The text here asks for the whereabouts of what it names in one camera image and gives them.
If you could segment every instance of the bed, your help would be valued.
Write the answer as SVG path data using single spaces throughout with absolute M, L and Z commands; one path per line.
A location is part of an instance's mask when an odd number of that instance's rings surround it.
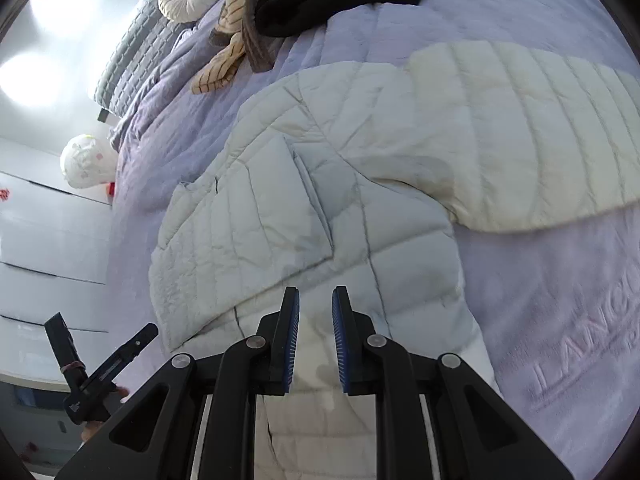
M 175 187 L 200 177 L 241 104 L 273 82 L 346 60 L 401 66 L 416 50 L 458 40 L 513 42 L 640 77 L 598 0 L 423 0 L 342 12 L 279 40 L 273 70 L 253 74 L 244 62 L 231 86 L 194 96 L 191 79 L 217 52 L 208 40 L 219 12 L 220 3 L 158 64 L 113 132 L 120 151 L 108 265 L 114 347 L 155 321 L 148 269 Z M 456 226 L 455 236 L 466 302 L 505 400 L 576 479 L 595 478 L 640 404 L 640 206 L 526 234 Z M 136 389 L 167 357 L 156 340 L 119 381 Z

